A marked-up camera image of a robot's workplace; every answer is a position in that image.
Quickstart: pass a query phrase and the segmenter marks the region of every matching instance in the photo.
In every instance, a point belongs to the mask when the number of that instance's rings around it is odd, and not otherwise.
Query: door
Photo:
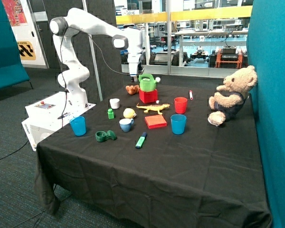
[[[25,67],[48,68],[36,23],[27,0],[2,0]]]

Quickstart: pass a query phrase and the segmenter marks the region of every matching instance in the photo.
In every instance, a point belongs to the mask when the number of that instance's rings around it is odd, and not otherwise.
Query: yellow railing
[[[224,18],[244,18],[250,17],[252,6],[223,7],[217,9],[201,9],[190,11],[171,12],[171,21],[177,20],[199,20],[199,19],[224,19]],[[141,15],[117,16],[117,25],[139,24],[167,21],[167,13],[150,13]]]

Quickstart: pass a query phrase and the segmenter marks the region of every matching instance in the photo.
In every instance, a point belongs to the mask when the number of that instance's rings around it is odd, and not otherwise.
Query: teddy bear
[[[140,90],[140,88],[139,88],[139,85],[131,85],[131,86],[126,86],[125,87],[125,89],[128,91],[128,93],[130,94],[130,95],[134,95],[134,94],[136,94],[136,93],[138,93],[139,92],[139,90]]]
[[[209,115],[208,121],[219,126],[225,121],[235,118],[244,106],[248,92],[257,84],[257,73],[254,66],[242,68],[224,78],[224,85],[217,87],[214,96],[209,98],[209,105],[216,110]]]

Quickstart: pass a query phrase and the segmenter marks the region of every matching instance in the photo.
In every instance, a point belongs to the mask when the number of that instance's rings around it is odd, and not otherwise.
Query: teal partition
[[[0,89],[29,81],[21,64],[18,45],[0,0]]]
[[[273,227],[285,228],[285,1],[255,0],[247,38],[256,128]]]

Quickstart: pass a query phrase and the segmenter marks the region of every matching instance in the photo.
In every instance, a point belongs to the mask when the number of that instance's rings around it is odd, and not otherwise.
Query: yellow ball
[[[136,116],[136,113],[133,109],[131,108],[126,108],[123,112],[123,116],[124,118],[127,118],[127,119],[132,119]]]

